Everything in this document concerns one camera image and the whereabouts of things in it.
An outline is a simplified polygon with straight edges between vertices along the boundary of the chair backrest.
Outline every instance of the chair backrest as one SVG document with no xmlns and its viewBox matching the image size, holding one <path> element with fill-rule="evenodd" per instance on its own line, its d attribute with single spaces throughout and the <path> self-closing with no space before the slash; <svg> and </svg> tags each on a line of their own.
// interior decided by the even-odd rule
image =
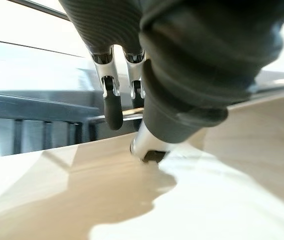
<svg viewBox="0 0 284 240">
<path fill-rule="evenodd" d="M 67 145 L 80 144 L 90 141 L 89 119 L 97 115 L 95 107 L 0 94 L 0 119 L 14 120 L 13 154 L 21 153 L 24 120 L 42 122 L 44 150 L 52 148 L 52 122 L 67 123 Z"/>
</svg>

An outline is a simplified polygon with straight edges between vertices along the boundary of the light wood surface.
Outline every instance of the light wood surface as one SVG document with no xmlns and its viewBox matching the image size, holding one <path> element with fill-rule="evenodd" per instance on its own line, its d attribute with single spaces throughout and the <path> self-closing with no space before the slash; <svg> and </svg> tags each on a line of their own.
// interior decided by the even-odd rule
<svg viewBox="0 0 284 240">
<path fill-rule="evenodd" d="M 0 157 L 0 240 L 284 240 L 284 95 L 232 108 L 159 166 L 133 137 Z"/>
</svg>

